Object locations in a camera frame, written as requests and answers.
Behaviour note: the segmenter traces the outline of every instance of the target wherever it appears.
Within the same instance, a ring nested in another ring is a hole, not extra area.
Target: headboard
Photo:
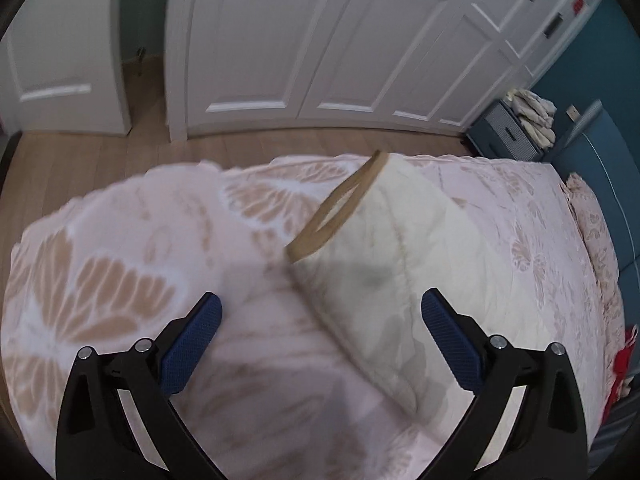
[[[564,181],[575,171],[598,197],[618,258],[625,323],[640,324],[640,172],[600,101],[543,161],[551,162]],[[639,358],[636,348],[632,367]]]

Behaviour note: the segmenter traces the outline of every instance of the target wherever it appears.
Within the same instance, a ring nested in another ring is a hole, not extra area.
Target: pink bedspread
[[[12,253],[0,339],[12,408],[39,462],[54,473],[77,350],[127,349],[211,290],[223,301],[222,326],[172,403],[226,475],[416,478],[442,443],[345,359],[294,290],[282,254],[364,160],[163,166],[32,224]],[[558,175],[506,160],[409,160],[469,214],[537,299],[568,349],[591,441],[606,400],[604,322]]]

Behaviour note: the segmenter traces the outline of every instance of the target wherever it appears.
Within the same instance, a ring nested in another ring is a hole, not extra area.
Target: pile of white clothes
[[[551,148],[556,142],[556,134],[551,129],[556,107],[551,101],[529,90],[513,89],[504,100],[519,118],[529,137],[543,149]]]

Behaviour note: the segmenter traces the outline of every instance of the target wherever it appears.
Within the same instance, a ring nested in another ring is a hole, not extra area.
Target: red paper sticker
[[[577,16],[584,7],[584,0],[574,1],[574,15]]]

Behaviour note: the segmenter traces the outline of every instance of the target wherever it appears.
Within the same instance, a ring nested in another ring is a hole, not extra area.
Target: silver bolt
[[[93,348],[91,348],[90,346],[83,346],[81,349],[78,350],[78,357],[81,359],[87,359],[92,352],[94,351]]]
[[[564,355],[566,349],[560,343],[551,343],[551,351],[556,355]]]
[[[491,343],[492,347],[497,348],[498,350],[507,348],[507,340],[501,335],[492,335],[491,339],[489,339],[489,343]]]
[[[151,348],[151,345],[153,344],[153,342],[151,341],[151,339],[147,339],[146,337],[143,339],[138,339],[136,341],[136,351],[137,352],[146,352],[147,350],[149,350]]]

